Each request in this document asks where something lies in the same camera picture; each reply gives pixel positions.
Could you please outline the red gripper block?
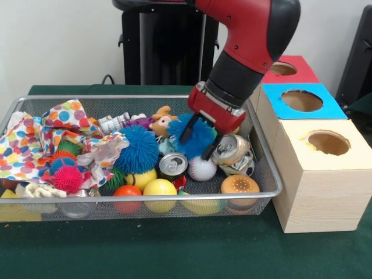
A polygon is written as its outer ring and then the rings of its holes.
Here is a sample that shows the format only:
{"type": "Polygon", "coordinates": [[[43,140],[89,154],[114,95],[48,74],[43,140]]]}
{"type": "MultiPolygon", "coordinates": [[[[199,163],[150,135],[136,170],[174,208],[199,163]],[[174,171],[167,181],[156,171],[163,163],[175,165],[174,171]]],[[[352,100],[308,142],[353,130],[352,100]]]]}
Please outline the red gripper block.
{"type": "Polygon", "coordinates": [[[246,118],[243,108],[234,109],[213,97],[203,86],[194,86],[188,97],[188,106],[194,112],[179,116],[184,126],[179,140],[182,144],[199,144],[200,135],[194,131],[198,120],[203,117],[213,124],[217,133],[214,141],[204,150],[202,160],[209,160],[223,138],[223,134],[235,131],[246,118]]]}

